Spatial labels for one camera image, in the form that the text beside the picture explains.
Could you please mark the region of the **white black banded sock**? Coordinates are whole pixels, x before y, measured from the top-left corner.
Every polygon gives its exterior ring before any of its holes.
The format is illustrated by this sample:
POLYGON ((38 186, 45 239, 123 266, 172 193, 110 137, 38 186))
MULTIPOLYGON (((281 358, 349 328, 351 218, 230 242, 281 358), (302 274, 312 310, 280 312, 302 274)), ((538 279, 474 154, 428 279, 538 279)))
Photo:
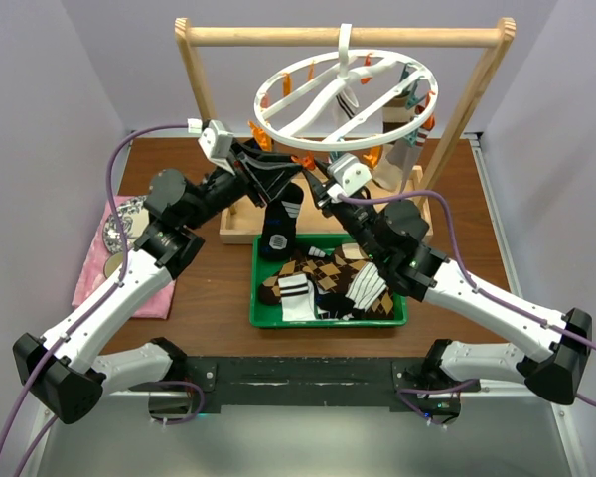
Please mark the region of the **white black banded sock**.
POLYGON ((340 128, 357 115, 359 101, 354 92, 347 87, 335 96, 332 106, 334 124, 340 128))

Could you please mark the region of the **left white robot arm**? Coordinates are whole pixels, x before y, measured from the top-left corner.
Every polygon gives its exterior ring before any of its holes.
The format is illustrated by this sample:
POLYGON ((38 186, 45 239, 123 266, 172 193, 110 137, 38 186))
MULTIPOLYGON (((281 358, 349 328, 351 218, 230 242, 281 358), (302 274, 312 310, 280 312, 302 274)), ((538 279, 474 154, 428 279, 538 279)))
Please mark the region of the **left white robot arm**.
POLYGON ((237 140, 212 158, 215 170, 195 184, 176 169, 151 180, 144 208, 149 223, 124 264, 82 305, 43 336, 13 345, 25 393, 64 424, 90 413, 106 394, 155 382, 174 390, 185 380, 185 355, 155 339, 103 363, 100 354, 120 327, 194 260, 204 239, 195 231, 243 197, 264 207, 301 171, 290 155, 251 149, 237 140))

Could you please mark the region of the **black blue sports sock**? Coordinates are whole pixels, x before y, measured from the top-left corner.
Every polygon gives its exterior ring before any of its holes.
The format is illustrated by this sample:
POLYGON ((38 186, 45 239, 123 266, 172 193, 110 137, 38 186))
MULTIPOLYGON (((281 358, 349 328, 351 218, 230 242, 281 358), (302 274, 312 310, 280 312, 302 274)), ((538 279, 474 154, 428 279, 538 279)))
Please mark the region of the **black blue sports sock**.
POLYGON ((283 261, 292 255, 303 200, 302 188, 291 182, 277 199, 267 205, 258 246, 261 258, 283 261))

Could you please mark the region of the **white black striped sock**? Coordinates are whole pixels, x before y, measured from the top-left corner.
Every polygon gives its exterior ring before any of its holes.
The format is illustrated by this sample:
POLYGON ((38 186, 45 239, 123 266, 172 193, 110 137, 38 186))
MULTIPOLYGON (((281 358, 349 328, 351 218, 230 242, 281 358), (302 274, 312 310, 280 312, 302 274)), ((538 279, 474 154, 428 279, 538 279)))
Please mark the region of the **white black striped sock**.
POLYGON ((385 290, 386 283, 376 265, 367 262, 353 278, 345 297, 352 301, 354 309, 366 311, 385 290))

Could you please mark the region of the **white round clip hanger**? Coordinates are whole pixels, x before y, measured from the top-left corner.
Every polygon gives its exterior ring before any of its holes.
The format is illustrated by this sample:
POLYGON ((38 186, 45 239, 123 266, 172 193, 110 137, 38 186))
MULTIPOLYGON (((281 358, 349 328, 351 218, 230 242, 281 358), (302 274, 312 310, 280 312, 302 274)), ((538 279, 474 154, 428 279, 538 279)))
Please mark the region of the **white round clip hanger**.
POLYGON ((254 97, 253 112, 256 122, 270 139, 303 150, 320 152, 342 152, 370 149, 383 144, 408 138, 416 133, 433 115, 438 100, 438 82, 433 72, 420 61, 407 55, 372 49, 351 47, 352 26, 342 24, 338 34, 338 49, 309 57, 277 72, 264 82, 254 97), (269 90, 284 82, 299 70, 311 69, 321 63, 331 65, 323 72, 309 78, 296 88, 287 88, 275 102, 267 100, 269 90), (353 92, 353 85, 362 80, 372 80, 391 70, 402 69, 400 80, 369 105, 360 107, 353 92), (274 126, 274 115, 308 95, 318 93, 304 111, 284 126, 274 126), (411 107, 419 104, 424 109, 413 114, 405 124, 381 134, 349 140, 347 136, 380 112, 391 100, 408 92, 411 107), (337 127, 321 141, 306 139, 304 131, 333 105, 339 111, 337 127))

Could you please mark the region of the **beige tan sock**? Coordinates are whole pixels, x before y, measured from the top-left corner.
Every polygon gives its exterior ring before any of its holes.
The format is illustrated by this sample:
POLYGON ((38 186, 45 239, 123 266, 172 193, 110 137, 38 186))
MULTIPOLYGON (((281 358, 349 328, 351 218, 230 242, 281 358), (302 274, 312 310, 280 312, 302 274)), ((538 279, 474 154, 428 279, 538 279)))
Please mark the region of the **beige tan sock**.
POLYGON ((391 99, 381 109, 383 133, 398 129, 412 120, 415 115, 415 107, 408 107, 407 103, 407 96, 398 96, 391 99))

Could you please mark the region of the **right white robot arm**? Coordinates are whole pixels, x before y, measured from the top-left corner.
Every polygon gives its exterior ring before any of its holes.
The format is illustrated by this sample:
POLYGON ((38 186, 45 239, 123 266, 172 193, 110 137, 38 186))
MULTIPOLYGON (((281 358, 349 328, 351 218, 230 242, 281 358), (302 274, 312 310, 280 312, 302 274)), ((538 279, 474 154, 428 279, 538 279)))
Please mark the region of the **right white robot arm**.
POLYGON ((383 198, 377 210, 378 201, 362 195, 370 170, 355 156, 319 168, 325 182, 304 173, 315 206, 339 222, 391 291, 458 313, 505 340, 437 341, 422 367, 425 384, 443 391, 454 382, 496 380, 524 384, 561 405, 579 399, 591 353, 588 313, 530 303, 468 272, 459 253, 447 255, 426 244, 428 225, 411 194, 383 198))

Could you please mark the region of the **blue patterned plate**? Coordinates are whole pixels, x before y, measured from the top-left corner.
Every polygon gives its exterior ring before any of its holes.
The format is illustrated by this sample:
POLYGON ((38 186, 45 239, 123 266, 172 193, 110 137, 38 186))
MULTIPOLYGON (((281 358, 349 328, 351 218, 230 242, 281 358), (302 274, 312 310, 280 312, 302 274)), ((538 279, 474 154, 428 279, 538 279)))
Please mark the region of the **blue patterned plate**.
MULTIPOLYGON (((142 235, 149 224, 149 214, 144 208, 145 196, 124 199, 116 208, 117 216, 123 227, 127 247, 132 248, 134 242, 142 235)), ((106 250, 110 254, 123 252, 118 223, 113 214, 109 214, 102 227, 101 237, 106 250)))

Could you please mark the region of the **pink cloth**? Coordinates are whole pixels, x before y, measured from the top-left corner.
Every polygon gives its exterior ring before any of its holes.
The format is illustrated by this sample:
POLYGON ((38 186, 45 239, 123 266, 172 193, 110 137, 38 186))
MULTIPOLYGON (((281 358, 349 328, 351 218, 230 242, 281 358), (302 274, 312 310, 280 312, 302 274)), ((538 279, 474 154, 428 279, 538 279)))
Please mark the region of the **pink cloth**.
MULTIPOLYGON (((116 208, 124 199, 128 199, 130 197, 135 196, 116 196, 116 208)), ((87 252, 85 262, 74 290, 74 296, 72 300, 73 308, 81 306, 83 301, 88 298, 107 279, 104 277, 103 267, 107 259, 112 254, 106 250, 103 244, 101 233, 103 223, 109 214, 111 214, 111 210, 109 205, 106 204, 102 219, 91 241, 90 248, 87 252)), ((133 317, 146 319, 167 319, 171 308, 174 291, 175 281, 171 280, 163 289, 149 298, 148 301, 133 314, 133 317)))

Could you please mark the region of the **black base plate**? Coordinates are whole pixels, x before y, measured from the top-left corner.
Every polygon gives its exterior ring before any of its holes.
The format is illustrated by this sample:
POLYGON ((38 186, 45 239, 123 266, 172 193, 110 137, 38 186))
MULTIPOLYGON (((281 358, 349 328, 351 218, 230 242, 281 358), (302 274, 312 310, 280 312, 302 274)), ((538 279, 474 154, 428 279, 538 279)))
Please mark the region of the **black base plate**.
POLYGON ((450 415, 460 410, 458 394, 442 404, 430 390, 456 382, 421 375, 421 358, 295 358, 190 356, 187 378, 205 394, 203 412, 219 413, 229 405, 386 407, 407 411, 407 398, 426 412, 450 415))

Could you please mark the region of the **brown argyle sock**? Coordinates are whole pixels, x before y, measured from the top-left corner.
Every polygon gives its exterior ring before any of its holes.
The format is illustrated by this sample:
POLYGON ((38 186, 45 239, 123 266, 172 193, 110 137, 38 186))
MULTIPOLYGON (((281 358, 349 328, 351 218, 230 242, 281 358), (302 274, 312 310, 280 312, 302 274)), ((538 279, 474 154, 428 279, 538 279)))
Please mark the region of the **brown argyle sock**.
POLYGON ((316 317, 320 320, 383 321, 395 317, 392 293, 386 290, 366 311, 354 309, 352 301, 345 297, 349 285, 357 273, 369 261, 351 243, 355 254, 345 255, 340 245, 333 251, 323 251, 311 245, 300 245, 303 254, 303 270, 314 285, 316 317))
POLYGON ((309 294, 307 276, 299 260, 285 263, 257 288, 257 300, 264 305, 279 305, 283 299, 309 294))

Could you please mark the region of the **green plastic bin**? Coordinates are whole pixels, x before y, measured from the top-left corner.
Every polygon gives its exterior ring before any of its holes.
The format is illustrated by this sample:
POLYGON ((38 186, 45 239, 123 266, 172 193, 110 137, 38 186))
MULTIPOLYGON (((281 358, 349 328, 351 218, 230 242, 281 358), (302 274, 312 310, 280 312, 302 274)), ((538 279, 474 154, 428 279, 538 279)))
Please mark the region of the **green plastic bin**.
POLYGON ((307 322, 285 322, 282 320, 281 303, 279 305, 264 305, 257 300, 256 292, 258 286, 268 277, 275 274, 280 268, 291 260, 304 262, 303 254, 298 250, 300 245, 311 245, 323 251, 333 251, 336 247, 351 247, 352 239, 344 234, 332 235, 299 235, 295 242, 292 255, 283 261, 268 261, 258 255, 260 237, 256 237, 253 243, 252 253, 252 275, 251 275, 251 300, 250 300, 250 323, 258 328, 308 328, 308 327, 388 327, 401 326, 407 323, 408 314, 406 301, 403 297, 392 293, 394 301, 395 317, 393 320, 383 321, 342 321, 342 320, 320 320, 307 322))

